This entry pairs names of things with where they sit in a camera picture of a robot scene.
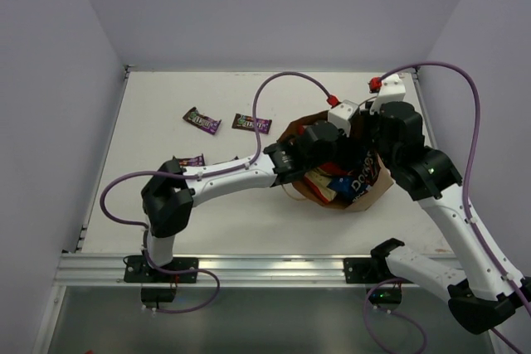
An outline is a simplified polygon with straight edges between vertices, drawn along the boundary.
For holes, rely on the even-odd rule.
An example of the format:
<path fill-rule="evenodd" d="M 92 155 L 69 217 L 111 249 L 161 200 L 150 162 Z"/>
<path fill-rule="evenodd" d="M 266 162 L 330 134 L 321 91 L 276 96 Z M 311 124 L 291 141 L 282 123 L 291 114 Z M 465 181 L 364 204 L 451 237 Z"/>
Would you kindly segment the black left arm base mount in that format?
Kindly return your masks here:
<path fill-rule="evenodd" d="M 177 294 L 179 284 L 195 284 L 197 272 L 185 274 L 167 274 L 152 268 L 142 255 L 130 255 L 123 258 L 124 281 L 128 284 L 162 284 L 158 288 L 141 288 L 142 304 L 159 308 L 161 304 L 171 303 Z"/>

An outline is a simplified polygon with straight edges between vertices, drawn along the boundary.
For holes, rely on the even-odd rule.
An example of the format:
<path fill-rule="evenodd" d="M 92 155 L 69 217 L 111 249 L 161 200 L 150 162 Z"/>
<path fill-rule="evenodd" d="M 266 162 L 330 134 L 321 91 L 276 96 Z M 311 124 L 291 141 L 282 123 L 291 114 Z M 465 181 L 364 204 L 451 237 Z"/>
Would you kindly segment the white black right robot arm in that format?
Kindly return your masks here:
<path fill-rule="evenodd" d="M 379 281 L 403 278 L 447 303 L 468 332 L 481 334 L 530 305 L 530 279 L 495 243 L 453 162 L 425 144 L 423 120 L 411 104 L 363 109 L 363 138 L 374 144 L 396 184 L 435 222 L 460 263 L 446 267 L 391 238 L 370 252 Z"/>

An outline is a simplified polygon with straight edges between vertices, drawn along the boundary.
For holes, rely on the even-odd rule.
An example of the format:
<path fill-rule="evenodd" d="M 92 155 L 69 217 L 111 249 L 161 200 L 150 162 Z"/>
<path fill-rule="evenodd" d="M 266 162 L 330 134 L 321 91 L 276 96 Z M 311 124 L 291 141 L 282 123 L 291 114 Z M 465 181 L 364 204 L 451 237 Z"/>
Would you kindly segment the brown m&m's packet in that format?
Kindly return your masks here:
<path fill-rule="evenodd" d="M 178 163 L 183 167 L 203 167 L 206 165 L 203 154 L 191 158 L 178 158 Z"/>
<path fill-rule="evenodd" d="M 187 111 L 183 116 L 183 120 L 195 128 L 211 135 L 215 135 L 217 133 L 222 123 L 220 119 L 213 119 L 205 114 L 202 114 L 197 107 L 192 107 L 189 111 Z"/>
<path fill-rule="evenodd" d="M 257 118 L 254 120 L 251 115 L 235 114 L 231 127 L 237 130 L 253 132 L 255 129 L 261 134 L 268 134 L 272 125 L 271 119 Z"/>
<path fill-rule="evenodd" d="M 228 162 L 234 162 L 234 161 L 239 160 L 239 159 L 240 158 L 238 156 L 235 156 L 234 158 L 228 159 L 226 161 L 216 162 L 216 163 L 213 163 L 212 165 L 225 164 L 225 163 L 228 163 Z"/>

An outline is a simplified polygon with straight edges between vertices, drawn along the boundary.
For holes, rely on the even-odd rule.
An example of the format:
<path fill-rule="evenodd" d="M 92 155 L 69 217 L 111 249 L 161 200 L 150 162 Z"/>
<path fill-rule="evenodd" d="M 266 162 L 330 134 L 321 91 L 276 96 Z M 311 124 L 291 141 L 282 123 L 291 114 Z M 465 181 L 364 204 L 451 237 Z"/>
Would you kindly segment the brown M&M's packet front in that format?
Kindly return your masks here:
<path fill-rule="evenodd" d="M 203 167 L 206 165 L 203 154 L 191 158 L 178 158 L 178 163 L 183 167 Z"/>

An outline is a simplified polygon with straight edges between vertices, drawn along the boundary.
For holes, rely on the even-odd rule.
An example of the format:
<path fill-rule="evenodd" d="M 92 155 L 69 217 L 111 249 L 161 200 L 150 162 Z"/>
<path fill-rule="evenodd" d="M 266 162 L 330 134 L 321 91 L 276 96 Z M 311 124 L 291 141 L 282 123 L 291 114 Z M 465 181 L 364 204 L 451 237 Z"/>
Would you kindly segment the blue snack packet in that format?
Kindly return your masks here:
<path fill-rule="evenodd" d="M 347 175 L 332 177 L 327 188 L 343 200 L 354 202 L 372 189 L 380 171 L 377 154 L 368 151 L 358 168 L 354 168 Z"/>

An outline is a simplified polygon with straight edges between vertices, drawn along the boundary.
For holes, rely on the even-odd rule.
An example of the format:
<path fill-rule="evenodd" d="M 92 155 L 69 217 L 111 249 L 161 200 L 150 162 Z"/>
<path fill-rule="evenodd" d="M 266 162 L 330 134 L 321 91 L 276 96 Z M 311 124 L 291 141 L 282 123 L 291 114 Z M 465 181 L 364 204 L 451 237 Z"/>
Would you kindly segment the brown paper bag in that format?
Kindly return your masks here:
<path fill-rule="evenodd" d="M 351 133 L 352 138 L 358 138 L 360 134 L 360 129 L 362 127 L 362 123 L 359 121 L 355 121 L 353 123 L 353 132 Z M 376 150 L 369 147 L 369 151 L 373 151 L 377 154 Z M 372 189 L 358 198 L 354 202 L 347 202 L 340 198 L 339 196 L 336 196 L 333 201 L 331 201 L 329 204 L 322 203 L 315 195 L 314 193 L 306 186 L 304 182 L 304 176 L 299 180 L 291 183 L 291 186 L 295 189 L 296 192 L 300 194 L 300 200 L 301 201 L 312 201 L 316 203 L 319 206 L 322 206 L 325 209 L 329 210 L 341 210 L 341 211 L 366 211 L 369 207 L 371 207 L 376 201 L 382 197 L 382 195 L 392 187 L 393 180 L 391 179 L 389 171 L 384 167 L 380 157 L 378 156 L 379 165 L 381 167 L 381 171 L 379 173 L 379 177 L 372 187 Z M 338 177 L 347 175 L 349 172 L 344 172 L 341 169 L 338 168 L 338 166 L 335 164 L 335 160 L 330 162 L 325 162 L 317 167 L 314 167 L 312 169 L 319 168 L 323 174 L 325 174 L 328 177 Z"/>

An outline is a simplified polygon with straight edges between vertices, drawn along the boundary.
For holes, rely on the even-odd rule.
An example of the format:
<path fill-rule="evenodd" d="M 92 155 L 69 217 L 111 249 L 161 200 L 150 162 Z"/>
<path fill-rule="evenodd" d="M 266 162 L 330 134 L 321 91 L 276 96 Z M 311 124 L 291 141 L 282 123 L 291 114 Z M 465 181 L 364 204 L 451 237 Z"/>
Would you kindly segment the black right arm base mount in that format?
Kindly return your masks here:
<path fill-rule="evenodd" d="M 370 256 L 347 257 L 343 259 L 343 274 L 347 284 L 375 285 L 384 280 L 395 278 L 385 259 L 392 250 L 404 246 L 405 244 L 391 238 L 377 245 L 370 251 Z M 396 308 L 402 301 L 402 284 L 393 283 L 391 288 L 378 288 L 369 295 L 369 302 L 373 306 L 382 308 Z"/>

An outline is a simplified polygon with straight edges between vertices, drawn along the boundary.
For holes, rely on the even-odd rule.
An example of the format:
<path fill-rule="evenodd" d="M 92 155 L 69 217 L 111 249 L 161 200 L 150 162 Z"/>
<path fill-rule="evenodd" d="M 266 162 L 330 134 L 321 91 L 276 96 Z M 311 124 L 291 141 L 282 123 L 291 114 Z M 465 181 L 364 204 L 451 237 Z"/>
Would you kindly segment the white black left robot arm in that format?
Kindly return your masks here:
<path fill-rule="evenodd" d="M 299 182 L 328 162 L 347 171 L 361 166 L 366 152 L 360 140 L 343 129 L 318 121 L 253 158 L 187 169 L 175 158 L 165 162 L 141 190 L 149 222 L 143 271 L 157 282 L 170 276 L 175 236 L 188 226 L 194 207 L 234 192 Z"/>

